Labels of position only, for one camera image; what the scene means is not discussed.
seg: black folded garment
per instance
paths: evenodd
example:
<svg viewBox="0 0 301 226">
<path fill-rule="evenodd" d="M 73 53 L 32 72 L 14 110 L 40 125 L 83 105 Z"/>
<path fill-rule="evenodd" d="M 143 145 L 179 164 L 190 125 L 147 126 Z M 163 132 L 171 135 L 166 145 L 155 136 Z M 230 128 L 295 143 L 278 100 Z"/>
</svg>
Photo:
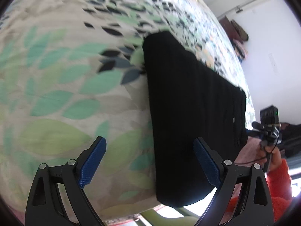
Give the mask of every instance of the black folded garment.
<svg viewBox="0 0 301 226">
<path fill-rule="evenodd" d="M 246 95 L 200 63 L 169 32 L 143 44 L 153 123 L 157 200 L 193 204 L 213 189 L 193 152 L 202 137 L 224 159 L 246 144 Z"/>
</svg>

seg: person's hand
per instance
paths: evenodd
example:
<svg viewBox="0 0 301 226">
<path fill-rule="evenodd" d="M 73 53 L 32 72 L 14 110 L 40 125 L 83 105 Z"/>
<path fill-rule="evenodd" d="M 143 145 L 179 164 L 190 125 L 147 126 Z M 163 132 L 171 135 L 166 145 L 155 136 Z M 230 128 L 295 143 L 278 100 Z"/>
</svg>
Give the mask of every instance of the person's hand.
<svg viewBox="0 0 301 226">
<path fill-rule="evenodd" d="M 274 148 L 274 146 L 266 146 L 265 151 L 264 151 L 264 150 L 261 149 L 261 147 L 259 145 L 258 148 L 257 148 L 256 159 L 260 159 L 260 158 L 265 157 L 266 152 L 270 153 L 273 150 L 273 148 Z M 279 151 L 278 147 L 276 147 L 273 150 L 271 159 L 272 160 L 271 160 L 271 164 L 270 164 L 268 172 L 276 170 L 282 163 L 281 154 L 280 154 L 280 151 Z M 267 162 L 267 158 L 256 161 L 256 163 L 258 163 L 262 167 L 264 166 L 264 164 L 266 162 Z"/>
</svg>

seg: black cable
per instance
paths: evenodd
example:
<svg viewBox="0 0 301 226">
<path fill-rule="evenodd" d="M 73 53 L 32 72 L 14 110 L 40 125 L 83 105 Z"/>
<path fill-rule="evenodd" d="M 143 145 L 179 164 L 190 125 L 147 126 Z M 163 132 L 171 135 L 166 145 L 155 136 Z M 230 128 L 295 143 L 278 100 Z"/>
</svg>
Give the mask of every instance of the black cable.
<svg viewBox="0 0 301 226">
<path fill-rule="evenodd" d="M 276 142 L 274 148 L 272 149 L 272 151 L 270 152 L 270 154 L 273 153 L 274 149 L 276 148 L 276 146 L 277 146 L 277 144 L 278 144 L 278 140 L 279 140 L 279 136 L 278 136 L 277 142 Z M 260 159 L 253 160 L 253 161 L 249 161 L 249 162 L 244 162 L 244 163 L 234 163 L 234 164 L 235 164 L 235 165 L 245 165 L 245 164 L 249 164 L 249 163 L 252 163 L 252 162 L 260 161 L 260 160 L 262 160 L 262 159 L 265 159 L 266 157 L 267 157 L 267 156 L 262 157 L 262 158 L 260 158 Z"/>
</svg>

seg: red sweater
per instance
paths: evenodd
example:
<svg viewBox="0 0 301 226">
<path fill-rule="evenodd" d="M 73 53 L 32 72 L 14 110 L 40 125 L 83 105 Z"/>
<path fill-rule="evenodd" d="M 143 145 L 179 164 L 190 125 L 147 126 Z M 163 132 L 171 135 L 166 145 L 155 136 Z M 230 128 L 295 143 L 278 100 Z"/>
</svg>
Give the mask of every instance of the red sweater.
<svg viewBox="0 0 301 226">
<path fill-rule="evenodd" d="M 267 174 L 268 187 L 270 189 L 274 221 L 276 222 L 285 212 L 292 201 L 291 179 L 288 174 L 288 166 L 285 159 L 282 164 L 274 171 Z M 229 202 L 226 212 L 233 212 L 238 197 L 232 198 Z"/>
</svg>

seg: leaf-patterned bedsheet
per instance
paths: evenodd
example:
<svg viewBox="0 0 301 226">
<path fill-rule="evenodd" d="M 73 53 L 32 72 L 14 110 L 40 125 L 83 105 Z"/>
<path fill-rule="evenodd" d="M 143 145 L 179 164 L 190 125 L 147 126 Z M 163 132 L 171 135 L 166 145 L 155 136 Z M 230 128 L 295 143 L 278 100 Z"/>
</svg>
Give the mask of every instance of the leaf-patterned bedsheet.
<svg viewBox="0 0 301 226">
<path fill-rule="evenodd" d="M 25 212 L 39 164 L 64 164 L 97 136 L 107 152 L 85 192 L 100 217 L 159 204 L 141 45 L 160 30 L 246 92 L 249 127 L 242 68 L 202 0 L 13 1 L 0 19 L 0 193 L 10 207 Z"/>
</svg>

